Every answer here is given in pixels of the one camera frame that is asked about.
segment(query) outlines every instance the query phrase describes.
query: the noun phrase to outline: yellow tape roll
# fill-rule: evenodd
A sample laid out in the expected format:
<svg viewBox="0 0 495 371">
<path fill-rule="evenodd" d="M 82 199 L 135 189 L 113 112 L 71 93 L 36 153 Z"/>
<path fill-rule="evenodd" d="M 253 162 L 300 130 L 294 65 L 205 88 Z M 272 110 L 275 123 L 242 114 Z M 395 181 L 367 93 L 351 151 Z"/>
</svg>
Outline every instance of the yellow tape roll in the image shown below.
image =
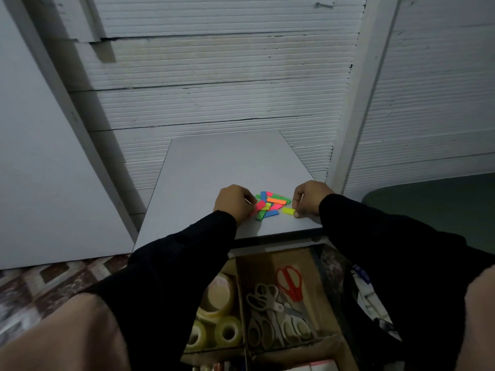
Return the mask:
<svg viewBox="0 0 495 371">
<path fill-rule="evenodd" d="M 215 327 L 215 341 L 220 348 L 238 346 L 243 339 L 241 322 L 235 316 L 221 318 Z"/>
<path fill-rule="evenodd" d="M 199 320 L 195 320 L 185 352 L 202 350 L 207 346 L 207 329 Z"/>
<path fill-rule="evenodd" d="M 217 324 L 220 318 L 230 314 L 236 295 L 234 283 L 223 273 L 219 273 L 203 293 L 197 317 Z"/>
</svg>

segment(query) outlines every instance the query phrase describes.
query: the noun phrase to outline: patterned floor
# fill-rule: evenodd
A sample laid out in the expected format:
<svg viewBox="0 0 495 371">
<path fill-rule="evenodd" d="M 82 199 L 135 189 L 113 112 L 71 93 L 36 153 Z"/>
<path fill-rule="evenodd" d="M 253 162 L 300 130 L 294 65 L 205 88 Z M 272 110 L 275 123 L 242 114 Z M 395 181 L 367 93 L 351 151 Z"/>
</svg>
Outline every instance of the patterned floor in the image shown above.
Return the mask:
<svg viewBox="0 0 495 371">
<path fill-rule="evenodd" d="M 79 290 L 127 265 L 129 255 L 0 271 L 0 347 Z"/>
</svg>

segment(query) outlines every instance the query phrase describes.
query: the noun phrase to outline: person's left hand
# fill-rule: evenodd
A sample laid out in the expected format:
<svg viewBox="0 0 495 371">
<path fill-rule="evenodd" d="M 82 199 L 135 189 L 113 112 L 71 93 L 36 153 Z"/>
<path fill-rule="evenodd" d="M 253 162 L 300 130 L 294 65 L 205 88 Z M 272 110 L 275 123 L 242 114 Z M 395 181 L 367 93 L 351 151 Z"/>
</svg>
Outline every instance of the person's left hand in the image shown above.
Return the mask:
<svg viewBox="0 0 495 371">
<path fill-rule="evenodd" d="M 254 210 L 256 198 L 248 189 L 239 185 L 230 185 L 220 190 L 213 211 L 224 211 L 231 214 L 241 225 Z"/>
</svg>

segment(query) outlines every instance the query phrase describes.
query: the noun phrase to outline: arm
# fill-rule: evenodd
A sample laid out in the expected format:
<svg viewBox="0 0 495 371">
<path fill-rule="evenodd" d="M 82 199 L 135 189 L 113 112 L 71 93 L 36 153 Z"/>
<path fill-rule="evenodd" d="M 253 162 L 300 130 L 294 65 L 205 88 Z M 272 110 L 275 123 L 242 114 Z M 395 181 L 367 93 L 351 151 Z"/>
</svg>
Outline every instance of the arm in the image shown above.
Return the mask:
<svg viewBox="0 0 495 371">
<path fill-rule="evenodd" d="M 298 187 L 293 206 L 296 216 L 319 215 L 330 241 L 368 273 L 409 362 L 424 367 L 437 360 L 453 369 L 464 336 L 467 286 L 495 256 L 467 246 L 459 235 L 337 195 L 320 182 Z"/>
<path fill-rule="evenodd" d="M 242 187 L 222 189 L 212 214 L 138 249 L 126 268 L 7 344 L 0 351 L 0 368 L 174 368 L 202 294 L 225 264 L 237 226 L 255 203 Z"/>
</svg>

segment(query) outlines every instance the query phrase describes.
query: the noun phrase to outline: black sleeve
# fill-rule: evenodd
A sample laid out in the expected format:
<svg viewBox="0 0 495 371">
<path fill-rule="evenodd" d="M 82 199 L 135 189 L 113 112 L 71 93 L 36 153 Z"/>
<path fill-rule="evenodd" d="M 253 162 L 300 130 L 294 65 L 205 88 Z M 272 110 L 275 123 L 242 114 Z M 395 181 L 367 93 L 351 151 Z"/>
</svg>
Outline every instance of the black sleeve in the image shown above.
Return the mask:
<svg viewBox="0 0 495 371">
<path fill-rule="evenodd" d="M 227 261 L 236 220 L 222 211 L 136 250 L 126 268 L 84 292 L 115 315 L 133 371 L 175 369 L 202 294 Z"/>
<path fill-rule="evenodd" d="M 406 361 L 420 369 L 454 369 L 467 286 L 495 264 L 495 255 L 342 195 L 328 195 L 319 211 L 330 241 L 368 273 L 403 340 Z"/>
</svg>

